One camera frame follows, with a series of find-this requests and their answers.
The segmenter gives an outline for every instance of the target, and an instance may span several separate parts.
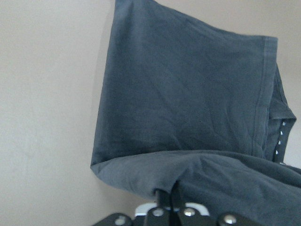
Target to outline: white surface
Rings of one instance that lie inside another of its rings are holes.
[[[158,0],[229,31],[276,36],[301,118],[301,1]],[[88,226],[146,202],[89,169],[112,0],[0,1],[0,226]],[[285,162],[301,168],[301,123]]]

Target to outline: cloth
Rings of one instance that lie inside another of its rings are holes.
[[[147,198],[179,181],[213,217],[300,224],[300,171],[279,164],[296,118],[276,58],[275,37],[116,0],[91,169]]]

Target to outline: blue fabric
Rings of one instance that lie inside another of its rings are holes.
[[[179,180],[214,217],[300,223],[301,175],[276,163],[296,120],[276,58],[275,37],[116,0],[91,169],[148,198]]]

